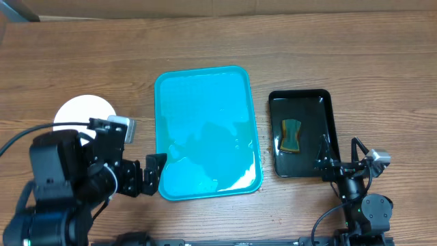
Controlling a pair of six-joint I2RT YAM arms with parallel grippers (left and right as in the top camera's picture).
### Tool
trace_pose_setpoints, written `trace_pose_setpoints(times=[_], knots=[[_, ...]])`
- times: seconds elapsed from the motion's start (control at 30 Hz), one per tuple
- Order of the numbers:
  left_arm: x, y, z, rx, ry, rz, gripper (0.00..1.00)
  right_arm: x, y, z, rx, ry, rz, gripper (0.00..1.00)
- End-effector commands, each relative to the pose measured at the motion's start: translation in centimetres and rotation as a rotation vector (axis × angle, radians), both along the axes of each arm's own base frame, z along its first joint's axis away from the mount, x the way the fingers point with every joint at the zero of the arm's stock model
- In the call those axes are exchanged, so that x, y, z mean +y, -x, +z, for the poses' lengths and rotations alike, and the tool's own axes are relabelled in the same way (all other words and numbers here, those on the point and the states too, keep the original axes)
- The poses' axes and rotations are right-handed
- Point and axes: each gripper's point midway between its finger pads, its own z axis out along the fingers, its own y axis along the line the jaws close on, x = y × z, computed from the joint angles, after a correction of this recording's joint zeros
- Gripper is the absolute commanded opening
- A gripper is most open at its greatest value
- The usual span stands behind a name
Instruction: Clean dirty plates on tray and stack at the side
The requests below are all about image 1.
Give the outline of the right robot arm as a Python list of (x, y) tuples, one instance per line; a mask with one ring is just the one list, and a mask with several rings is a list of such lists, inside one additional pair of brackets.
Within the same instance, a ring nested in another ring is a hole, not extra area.
[[(379, 177), (391, 162), (385, 150), (368, 149), (355, 137), (351, 140), (351, 161), (344, 163), (333, 157), (327, 136), (320, 137), (320, 149), (314, 168), (322, 172), (322, 180), (335, 190), (340, 204), (326, 211), (311, 230), (312, 245), (393, 245), (386, 238), (390, 230), (393, 202), (384, 195), (370, 193), (373, 179)], [(324, 218), (342, 210), (346, 227), (335, 230), (332, 237), (317, 238), (315, 231)]]

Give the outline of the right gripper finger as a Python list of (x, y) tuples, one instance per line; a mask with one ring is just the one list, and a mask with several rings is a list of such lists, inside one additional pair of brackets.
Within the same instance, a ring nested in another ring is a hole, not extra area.
[(358, 162), (358, 151), (357, 148), (361, 150), (364, 155), (367, 155), (369, 149), (365, 147), (362, 141), (358, 137), (351, 139), (351, 162)]
[(320, 148), (318, 151), (318, 155), (316, 158), (318, 163), (325, 163), (331, 161), (331, 153), (330, 153), (330, 141), (326, 135), (322, 135), (320, 137)]

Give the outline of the white plate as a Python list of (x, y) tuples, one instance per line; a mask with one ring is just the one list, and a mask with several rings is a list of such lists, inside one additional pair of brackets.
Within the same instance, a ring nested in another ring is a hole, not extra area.
[(106, 120), (116, 112), (109, 102), (94, 95), (81, 95), (70, 99), (57, 112), (54, 123), (84, 122), (90, 118)]

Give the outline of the yellow green sponge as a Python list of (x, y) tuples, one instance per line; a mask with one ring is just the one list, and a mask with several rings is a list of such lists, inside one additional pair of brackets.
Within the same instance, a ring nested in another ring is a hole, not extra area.
[(282, 121), (280, 151), (291, 153), (300, 152), (300, 127), (301, 122), (298, 120), (286, 119)]

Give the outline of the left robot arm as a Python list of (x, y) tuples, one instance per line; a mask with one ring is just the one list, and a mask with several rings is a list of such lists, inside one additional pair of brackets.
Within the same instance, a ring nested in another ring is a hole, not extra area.
[(58, 131), (33, 139), (33, 180), (23, 188), (3, 232), (4, 245), (88, 245), (95, 219), (116, 193), (157, 192), (167, 155), (147, 155), (144, 168), (124, 159), (133, 121), (90, 118), (84, 125), (95, 137), (75, 130), (75, 122), (60, 122)]

